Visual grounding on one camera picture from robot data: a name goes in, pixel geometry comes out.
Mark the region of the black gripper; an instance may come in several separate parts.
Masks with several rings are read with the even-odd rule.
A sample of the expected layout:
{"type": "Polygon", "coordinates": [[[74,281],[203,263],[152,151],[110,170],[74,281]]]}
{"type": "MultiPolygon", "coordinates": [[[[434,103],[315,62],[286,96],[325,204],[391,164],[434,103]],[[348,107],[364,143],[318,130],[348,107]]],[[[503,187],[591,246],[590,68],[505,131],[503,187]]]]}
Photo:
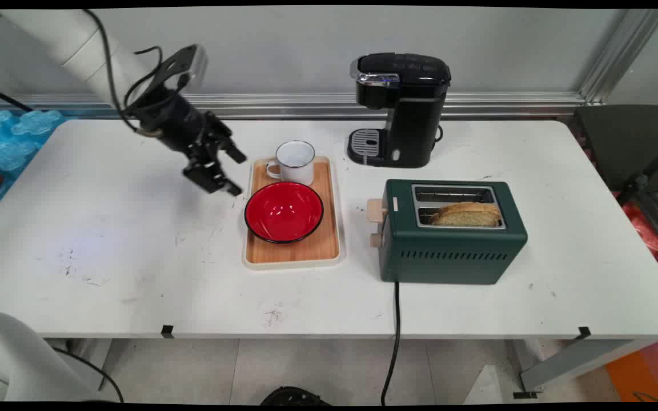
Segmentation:
{"type": "Polygon", "coordinates": [[[232,130],[213,112],[196,109],[176,89],[157,86],[130,103],[130,117],[138,120],[141,133],[190,160],[183,176],[193,184],[210,194],[225,191],[238,197],[243,193],[216,161],[218,151],[238,164],[246,156],[235,145],[232,130]]]}

